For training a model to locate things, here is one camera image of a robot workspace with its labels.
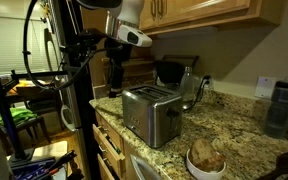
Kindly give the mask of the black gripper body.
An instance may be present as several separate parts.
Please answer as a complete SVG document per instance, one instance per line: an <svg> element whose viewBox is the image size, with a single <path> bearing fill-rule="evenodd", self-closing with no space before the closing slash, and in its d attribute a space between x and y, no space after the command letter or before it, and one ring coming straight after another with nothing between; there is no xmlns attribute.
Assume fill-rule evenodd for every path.
<svg viewBox="0 0 288 180"><path fill-rule="evenodd" d="M130 58L132 46L108 38L104 42L106 56L110 60L110 85L113 90L118 90L122 86L124 69L122 63Z"/></svg>

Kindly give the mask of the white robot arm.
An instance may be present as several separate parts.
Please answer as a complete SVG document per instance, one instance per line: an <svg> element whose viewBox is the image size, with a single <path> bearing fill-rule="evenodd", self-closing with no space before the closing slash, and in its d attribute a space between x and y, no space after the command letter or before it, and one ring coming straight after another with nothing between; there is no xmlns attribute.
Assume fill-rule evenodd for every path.
<svg viewBox="0 0 288 180"><path fill-rule="evenodd" d="M132 47L147 48L152 39L140 28L144 0L77 0L87 9L105 9L107 12L104 47L110 60L109 97L115 98L122 90L124 68L122 62L130 58Z"/></svg>

